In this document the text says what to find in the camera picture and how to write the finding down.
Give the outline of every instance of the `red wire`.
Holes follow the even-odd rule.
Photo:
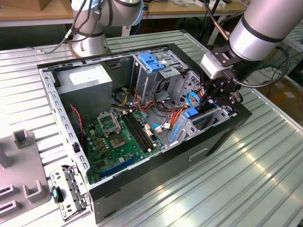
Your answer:
[[[83,145],[83,126],[82,126],[82,121],[81,121],[80,113],[72,105],[70,105],[70,108],[73,109],[76,112],[76,114],[78,116],[78,119],[80,121],[80,127],[81,127],[81,145]]]

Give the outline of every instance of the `yellow wire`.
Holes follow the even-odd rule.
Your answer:
[[[125,94],[124,101],[121,104],[119,104],[118,106],[124,106],[127,103],[127,96],[128,96],[128,92],[126,92],[126,94]]]

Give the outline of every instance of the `ribbed metal table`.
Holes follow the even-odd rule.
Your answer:
[[[283,40],[284,43],[298,52],[303,51],[303,21],[301,21],[289,35]]]
[[[108,39],[114,52],[165,43],[177,44],[197,63],[206,52],[180,31]],[[72,58],[67,45],[49,55],[0,52],[0,136],[34,131],[50,187],[49,174],[69,159],[36,65]],[[253,115],[219,151],[101,226],[296,226],[303,218],[303,128],[257,91],[241,93]],[[24,225],[95,226],[89,210],[64,223],[53,199],[2,224]]]

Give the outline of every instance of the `gray plastic holder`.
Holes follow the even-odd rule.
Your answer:
[[[34,133],[0,139],[0,224],[50,200]]]

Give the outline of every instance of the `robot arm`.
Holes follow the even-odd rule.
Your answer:
[[[246,85],[243,81],[303,19],[302,8],[301,0],[251,0],[227,45],[205,54],[201,60],[200,66],[208,76],[202,102],[240,102],[236,95],[240,85]],[[267,84],[246,87],[264,86]]]
[[[104,27],[133,26],[143,15],[143,0],[72,0],[71,7],[76,29],[71,49],[80,57],[108,51]]]

